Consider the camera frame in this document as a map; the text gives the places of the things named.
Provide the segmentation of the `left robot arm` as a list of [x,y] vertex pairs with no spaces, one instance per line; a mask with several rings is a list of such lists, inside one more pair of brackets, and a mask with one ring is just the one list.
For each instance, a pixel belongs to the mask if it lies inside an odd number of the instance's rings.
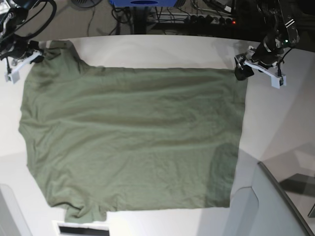
[[299,42],[296,21],[287,0],[257,0],[256,8],[269,30],[256,48],[249,46],[245,53],[234,57],[234,74],[243,81],[253,76],[256,69],[268,75],[271,86],[279,89],[286,86],[286,75],[281,69],[287,55],[284,50],[292,50]]

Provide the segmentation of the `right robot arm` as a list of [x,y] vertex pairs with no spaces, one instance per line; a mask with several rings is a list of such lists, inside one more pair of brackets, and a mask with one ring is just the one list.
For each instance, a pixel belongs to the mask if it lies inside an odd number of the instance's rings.
[[[47,21],[34,33],[27,36],[16,34],[20,28],[34,19],[50,4],[52,12]],[[57,12],[53,0],[2,0],[0,2],[0,59],[4,61],[7,82],[16,83],[20,80],[19,71],[27,64],[40,63],[45,52],[39,42],[33,41],[52,22]]]

